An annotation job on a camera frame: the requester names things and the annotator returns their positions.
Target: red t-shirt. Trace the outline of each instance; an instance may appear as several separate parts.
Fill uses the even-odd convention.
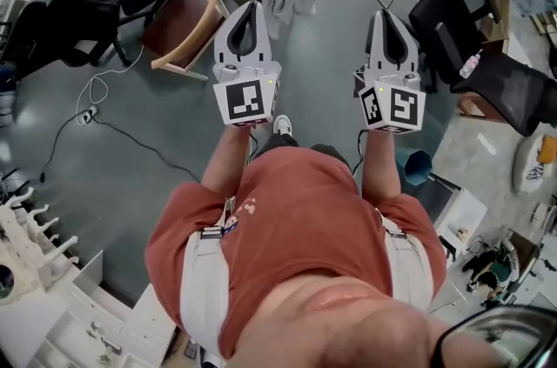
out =
[[[224,204],[200,184],[180,185],[147,244],[155,292],[180,327],[187,239],[217,223]],[[421,204],[400,195],[377,207],[424,245],[437,293],[446,259]],[[300,272],[333,271],[392,295],[385,229],[375,207],[359,195],[346,165],[316,151],[280,147],[248,165],[221,246],[230,268],[229,309],[219,339],[225,358],[232,356],[241,331],[272,288]]]

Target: wooden chair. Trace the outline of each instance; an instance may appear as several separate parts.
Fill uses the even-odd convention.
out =
[[[155,55],[152,69],[162,68],[206,81],[191,71],[228,17],[221,0],[169,0],[144,31],[142,44]]]

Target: shoe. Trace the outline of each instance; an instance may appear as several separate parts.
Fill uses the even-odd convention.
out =
[[[279,135],[290,135],[292,136],[292,123],[288,116],[281,114],[275,119],[275,123],[272,125],[272,132]]]

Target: white harness strap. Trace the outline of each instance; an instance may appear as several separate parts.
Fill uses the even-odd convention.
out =
[[[386,229],[385,246],[393,279],[393,298],[427,309],[433,299],[433,275],[424,245],[393,221],[379,216]]]
[[[222,358],[218,348],[220,329],[228,313],[228,264],[220,248],[226,214],[236,198],[228,199],[213,227],[190,235],[185,247],[180,288],[180,316],[184,329],[199,346]]]

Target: white cabinet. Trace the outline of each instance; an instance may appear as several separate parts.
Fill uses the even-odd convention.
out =
[[[151,285],[131,309],[99,287],[103,253],[99,252],[67,289],[68,309],[50,329],[28,368],[98,368],[107,342],[119,348],[111,368],[157,368],[175,325]]]

